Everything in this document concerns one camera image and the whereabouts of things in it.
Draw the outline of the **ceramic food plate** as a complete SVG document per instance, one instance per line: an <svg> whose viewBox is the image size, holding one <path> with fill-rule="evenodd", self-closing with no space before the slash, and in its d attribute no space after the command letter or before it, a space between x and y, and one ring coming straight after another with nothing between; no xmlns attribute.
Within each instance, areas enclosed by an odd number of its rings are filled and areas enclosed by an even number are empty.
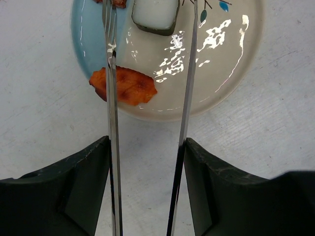
<svg viewBox="0 0 315 236"><path fill-rule="evenodd" d="M265 2L262 0L200 0L196 71L191 115L216 106L239 85L259 46ZM144 120L171 121L182 117L194 21L192 3L181 3L172 35L140 30L132 21L133 1L118 9L117 64L154 79L157 94L147 103L119 109ZM102 6L75 0L71 37L86 77L107 66Z"/></svg>

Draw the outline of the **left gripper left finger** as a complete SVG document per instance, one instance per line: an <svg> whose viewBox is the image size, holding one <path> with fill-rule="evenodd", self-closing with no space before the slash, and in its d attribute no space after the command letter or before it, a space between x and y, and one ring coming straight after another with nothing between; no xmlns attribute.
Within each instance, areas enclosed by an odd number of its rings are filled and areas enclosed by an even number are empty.
<svg viewBox="0 0 315 236"><path fill-rule="evenodd" d="M3 236L93 236L109 172L104 136L54 164L0 182Z"/></svg>

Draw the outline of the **seaweed rice block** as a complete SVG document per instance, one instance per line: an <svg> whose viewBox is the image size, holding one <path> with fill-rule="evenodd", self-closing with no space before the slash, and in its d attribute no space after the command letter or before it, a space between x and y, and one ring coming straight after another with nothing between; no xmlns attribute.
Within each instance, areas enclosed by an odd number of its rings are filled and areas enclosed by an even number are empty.
<svg viewBox="0 0 315 236"><path fill-rule="evenodd" d="M131 18L145 32L170 36L180 9L179 0L135 0Z"/></svg>

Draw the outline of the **steel tongs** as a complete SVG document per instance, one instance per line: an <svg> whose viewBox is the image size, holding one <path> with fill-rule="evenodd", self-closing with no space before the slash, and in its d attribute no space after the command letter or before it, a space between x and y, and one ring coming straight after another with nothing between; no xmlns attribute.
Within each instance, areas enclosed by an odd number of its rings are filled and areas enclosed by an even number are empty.
<svg viewBox="0 0 315 236"><path fill-rule="evenodd" d="M168 216L167 232L168 236L174 235L177 215L178 198L184 165L186 148L187 129L189 122L192 92L196 69L196 49L198 30L198 2L194 4L194 22L192 30L191 49L189 56L189 67L183 114L179 136L179 146L176 159L172 196ZM118 106L117 106L117 73L116 73L116 35L117 35L117 11L111 0L102 3L102 21L106 42L106 101L108 108L108 130L110 139L110 184L112 201L112 230L113 235L123 235L123 215L121 200L121 171L120 171L120 151L119 151L119 126L118 126Z"/></svg>

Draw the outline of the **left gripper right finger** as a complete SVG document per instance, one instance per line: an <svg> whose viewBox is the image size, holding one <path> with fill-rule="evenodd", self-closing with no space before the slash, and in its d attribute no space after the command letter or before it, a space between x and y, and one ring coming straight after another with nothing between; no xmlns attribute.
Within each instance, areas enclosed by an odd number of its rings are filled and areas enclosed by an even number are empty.
<svg viewBox="0 0 315 236"><path fill-rule="evenodd" d="M247 173L188 138L184 159L197 236L312 236L315 173Z"/></svg>

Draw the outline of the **orange carrot slice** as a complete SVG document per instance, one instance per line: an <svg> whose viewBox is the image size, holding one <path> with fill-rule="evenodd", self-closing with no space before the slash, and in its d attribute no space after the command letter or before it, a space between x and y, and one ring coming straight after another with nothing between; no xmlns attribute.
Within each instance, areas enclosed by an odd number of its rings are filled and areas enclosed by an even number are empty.
<svg viewBox="0 0 315 236"><path fill-rule="evenodd" d="M117 100L132 106L148 103L158 91L153 78L138 71L116 66ZM106 97L106 68L93 72L89 84L94 87L97 95Z"/></svg>

